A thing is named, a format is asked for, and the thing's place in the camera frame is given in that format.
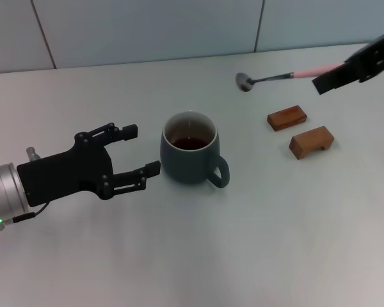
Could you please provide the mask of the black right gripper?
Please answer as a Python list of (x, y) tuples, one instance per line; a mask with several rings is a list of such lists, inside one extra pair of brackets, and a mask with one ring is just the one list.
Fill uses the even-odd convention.
[(356, 51), (344, 64), (312, 80), (318, 94), (335, 90), (359, 80), (360, 83), (384, 71), (384, 35)]

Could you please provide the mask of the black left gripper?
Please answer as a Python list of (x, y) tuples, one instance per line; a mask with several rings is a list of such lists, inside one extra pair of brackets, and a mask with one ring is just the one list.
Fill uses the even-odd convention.
[(121, 129), (114, 123), (76, 134), (70, 150), (17, 166), (29, 206), (89, 191), (102, 200), (143, 191), (147, 179), (158, 176), (161, 162), (154, 161), (134, 171), (113, 174), (106, 145), (138, 137), (136, 124)]

